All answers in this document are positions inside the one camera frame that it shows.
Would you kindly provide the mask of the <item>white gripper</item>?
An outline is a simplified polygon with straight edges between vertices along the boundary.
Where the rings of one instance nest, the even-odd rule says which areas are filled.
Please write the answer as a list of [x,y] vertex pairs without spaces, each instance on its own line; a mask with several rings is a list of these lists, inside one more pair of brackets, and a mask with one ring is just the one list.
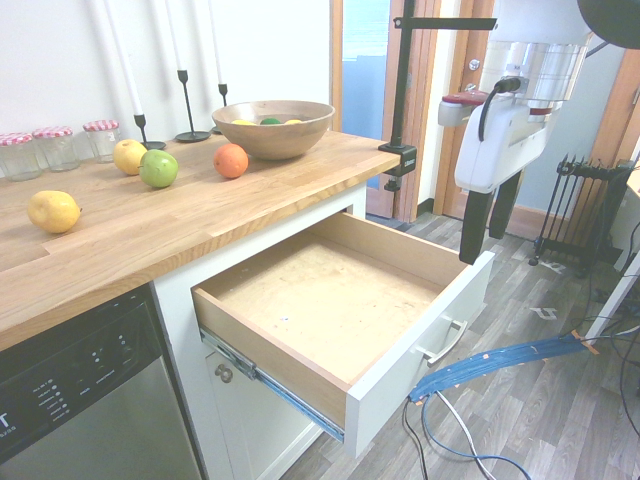
[[471,114],[455,168],[456,185],[470,191],[459,251],[459,259],[470,265],[481,253],[487,225],[491,238],[504,237],[519,193],[521,170],[542,154],[555,127],[553,112],[532,115],[526,103],[495,98],[480,137],[481,113],[478,107]]

